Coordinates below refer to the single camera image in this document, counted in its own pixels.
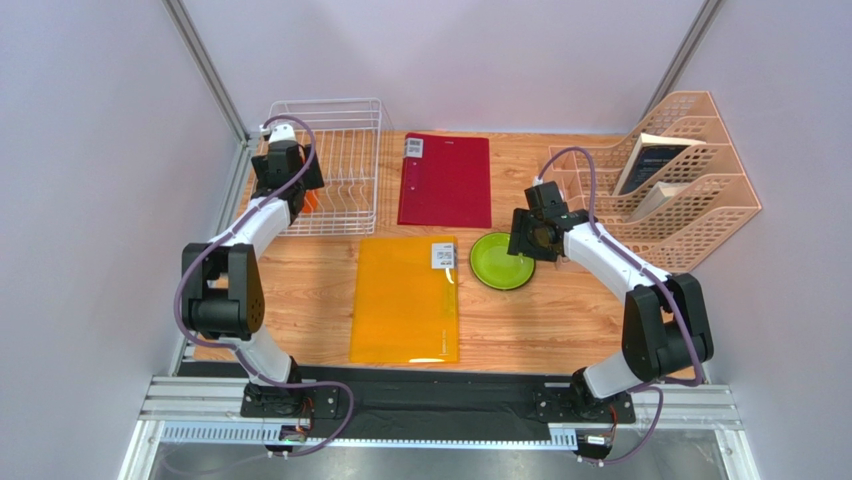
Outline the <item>lime green plate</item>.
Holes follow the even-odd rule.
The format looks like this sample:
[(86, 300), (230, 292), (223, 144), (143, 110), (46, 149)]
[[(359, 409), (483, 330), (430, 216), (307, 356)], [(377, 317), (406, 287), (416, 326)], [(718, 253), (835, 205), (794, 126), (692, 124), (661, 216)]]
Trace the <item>lime green plate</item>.
[(488, 233), (471, 247), (469, 264), (474, 277), (483, 285), (499, 291), (511, 291), (528, 284), (536, 269), (533, 259), (508, 252), (510, 235)]

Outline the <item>orange plate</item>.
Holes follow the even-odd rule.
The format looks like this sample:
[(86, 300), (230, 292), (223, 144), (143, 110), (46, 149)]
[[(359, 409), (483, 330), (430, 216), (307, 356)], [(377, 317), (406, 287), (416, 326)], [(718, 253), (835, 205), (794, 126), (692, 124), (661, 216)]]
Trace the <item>orange plate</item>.
[(302, 214), (311, 214), (318, 208), (319, 200), (316, 189), (307, 190), (304, 195)]

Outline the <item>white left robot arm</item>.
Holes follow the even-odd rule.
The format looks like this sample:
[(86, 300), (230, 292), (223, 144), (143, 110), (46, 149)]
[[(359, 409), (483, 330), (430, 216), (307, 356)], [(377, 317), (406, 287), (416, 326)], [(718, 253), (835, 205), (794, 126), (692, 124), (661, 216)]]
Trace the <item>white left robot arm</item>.
[(307, 192), (325, 183), (311, 143), (272, 141), (251, 163), (256, 183), (246, 210), (223, 233), (183, 249), (176, 323), (190, 342), (232, 351), (251, 382), (299, 388), (298, 364), (263, 325), (258, 258), (302, 212)]

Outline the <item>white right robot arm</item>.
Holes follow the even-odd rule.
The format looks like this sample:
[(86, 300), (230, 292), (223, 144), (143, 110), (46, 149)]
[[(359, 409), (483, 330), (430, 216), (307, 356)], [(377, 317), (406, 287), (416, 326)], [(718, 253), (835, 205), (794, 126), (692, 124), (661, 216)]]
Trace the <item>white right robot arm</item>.
[(513, 212), (508, 252), (536, 261), (567, 259), (591, 273), (623, 305), (621, 347), (576, 372), (571, 387), (587, 404), (601, 402), (686, 368), (693, 384), (715, 353), (700, 282), (640, 258), (588, 210), (569, 209), (559, 187), (539, 183)]

